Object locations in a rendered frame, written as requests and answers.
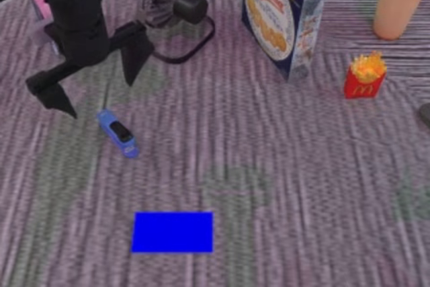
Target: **danisa box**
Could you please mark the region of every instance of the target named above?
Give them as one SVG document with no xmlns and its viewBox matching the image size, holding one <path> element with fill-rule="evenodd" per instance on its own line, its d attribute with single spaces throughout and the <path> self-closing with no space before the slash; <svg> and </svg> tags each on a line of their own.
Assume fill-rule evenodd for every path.
<svg viewBox="0 0 430 287">
<path fill-rule="evenodd" d="M 310 72 L 324 1 L 243 0 L 243 23 L 286 80 Z"/>
</svg>

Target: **desk fan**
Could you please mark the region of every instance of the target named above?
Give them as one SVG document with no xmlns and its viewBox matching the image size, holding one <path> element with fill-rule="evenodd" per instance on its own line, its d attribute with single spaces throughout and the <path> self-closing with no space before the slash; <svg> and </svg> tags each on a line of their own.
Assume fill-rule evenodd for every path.
<svg viewBox="0 0 430 287">
<path fill-rule="evenodd" d="M 207 0 L 138 0 L 137 20 L 148 28 L 170 28 L 181 20 L 197 25 L 206 21 L 211 25 L 211 32 L 190 52 L 183 57 L 169 58 L 159 52 L 153 52 L 158 59 L 170 63 L 181 64 L 191 58 L 215 34 L 215 23 L 207 16 Z"/>
</svg>

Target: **gray wooden surface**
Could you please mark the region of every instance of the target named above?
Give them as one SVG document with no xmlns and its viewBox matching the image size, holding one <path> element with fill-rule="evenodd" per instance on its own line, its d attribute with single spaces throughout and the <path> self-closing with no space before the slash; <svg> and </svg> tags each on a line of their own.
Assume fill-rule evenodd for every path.
<svg viewBox="0 0 430 287">
<path fill-rule="evenodd" d="M 111 28 L 134 2 L 106 0 Z M 210 3 L 216 37 L 188 63 L 152 58 L 128 89 L 113 54 L 67 79 L 78 120 L 25 88 L 59 62 L 26 37 L 29 1 L 0 11 L 0 286 L 430 286 L 430 131 L 415 116 L 430 101 L 430 2 L 387 43 L 370 30 L 375 0 L 327 0 L 297 84 L 242 26 L 241 0 Z M 173 52 L 201 35 L 151 37 Z M 379 96 L 343 99 L 347 65 L 371 50 L 388 63 Z M 95 120 L 108 87 L 137 160 Z M 142 210 L 213 210 L 215 252 L 132 255 Z"/>
</svg>

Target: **blue rectangle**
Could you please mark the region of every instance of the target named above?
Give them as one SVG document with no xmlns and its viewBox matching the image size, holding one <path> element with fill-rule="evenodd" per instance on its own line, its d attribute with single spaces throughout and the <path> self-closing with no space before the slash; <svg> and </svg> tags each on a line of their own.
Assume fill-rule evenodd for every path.
<svg viewBox="0 0 430 287">
<path fill-rule="evenodd" d="M 137 212 L 133 253 L 213 252 L 212 212 Z"/>
</svg>

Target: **mcdonald's logo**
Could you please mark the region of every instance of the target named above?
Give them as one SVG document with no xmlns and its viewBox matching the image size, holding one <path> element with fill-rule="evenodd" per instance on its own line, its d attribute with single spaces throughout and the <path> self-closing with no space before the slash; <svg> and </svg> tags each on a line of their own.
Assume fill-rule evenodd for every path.
<svg viewBox="0 0 430 287">
<path fill-rule="evenodd" d="M 374 86 L 373 85 L 358 85 L 352 94 L 356 95 L 357 93 L 359 93 L 359 94 L 363 95 L 366 91 L 368 91 L 368 94 L 372 94 L 374 91 Z"/>
</svg>

